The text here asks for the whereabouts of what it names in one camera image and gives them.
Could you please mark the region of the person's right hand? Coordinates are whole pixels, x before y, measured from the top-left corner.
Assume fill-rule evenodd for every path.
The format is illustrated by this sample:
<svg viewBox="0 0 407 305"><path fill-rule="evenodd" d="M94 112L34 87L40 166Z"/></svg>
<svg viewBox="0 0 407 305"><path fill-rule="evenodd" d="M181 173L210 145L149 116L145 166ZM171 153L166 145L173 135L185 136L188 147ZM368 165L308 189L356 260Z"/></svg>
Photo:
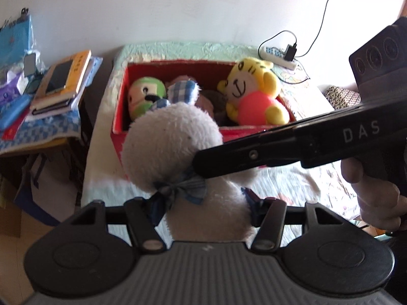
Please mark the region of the person's right hand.
<svg viewBox="0 0 407 305"><path fill-rule="evenodd" d="M357 194L363 221L388 232L406 230L406 221L401 218L406 215L406 197L396 185L366 175L355 158L341 161L341 174Z"/></svg>

